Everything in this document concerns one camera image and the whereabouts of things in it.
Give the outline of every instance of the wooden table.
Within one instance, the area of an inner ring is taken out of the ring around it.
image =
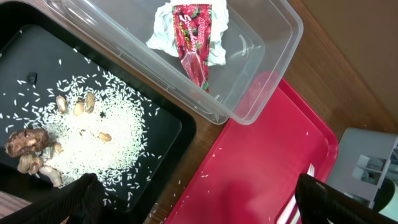
[[[43,0],[22,0],[30,2],[36,8],[51,16],[51,12]],[[301,94],[316,113],[329,125],[339,139],[348,127],[398,133],[398,124],[383,108],[358,74],[345,60],[340,51],[313,18],[301,0],[290,0],[291,5],[302,18],[304,34],[301,43],[290,63],[285,79]],[[67,29],[80,33],[65,21],[57,22]],[[89,37],[81,35],[81,39],[96,47],[110,59],[119,61],[115,55],[103,49]],[[131,73],[135,71],[126,64],[120,64]],[[174,103],[187,110],[197,122],[197,135],[186,156],[179,164],[172,178],[154,205],[151,218],[146,223],[159,223],[171,212],[185,186],[189,183],[206,153],[223,129],[223,125],[214,125],[187,108],[168,93],[154,86],[148,79],[138,74],[147,84],[167,96]],[[12,213],[28,203],[6,194],[0,194],[0,217]]]

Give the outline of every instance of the pink tray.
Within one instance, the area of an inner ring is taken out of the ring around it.
[[[282,80],[255,123],[228,121],[166,223],[275,223],[299,174],[313,164],[326,181],[337,153],[332,131]]]

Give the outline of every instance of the strawberry candy packet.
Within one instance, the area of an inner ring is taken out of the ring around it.
[[[176,4],[172,14],[181,64],[189,79],[208,92],[211,4]]]

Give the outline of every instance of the brown wall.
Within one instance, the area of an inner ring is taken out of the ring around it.
[[[398,0],[302,1],[398,121]]]

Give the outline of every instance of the pile of white rice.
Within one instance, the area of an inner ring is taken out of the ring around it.
[[[150,100],[111,73],[103,73],[105,88],[97,80],[95,86],[98,89],[80,87],[95,76],[72,77],[72,80],[57,82],[58,90],[67,99],[68,111],[60,114],[54,97],[54,102],[33,109],[37,118],[25,124],[46,129],[51,141],[61,143],[63,152],[51,153],[48,147],[42,158],[46,166],[61,172],[62,187],[85,173],[96,174],[105,187],[121,182],[122,173],[134,166],[147,144],[143,141],[147,138],[144,136],[146,131],[143,131],[145,121],[141,101]],[[94,111],[75,116],[73,108],[76,102],[79,98],[85,99],[88,92],[96,97]],[[103,142],[98,138],[100,132],[110,134],[112,140]]]

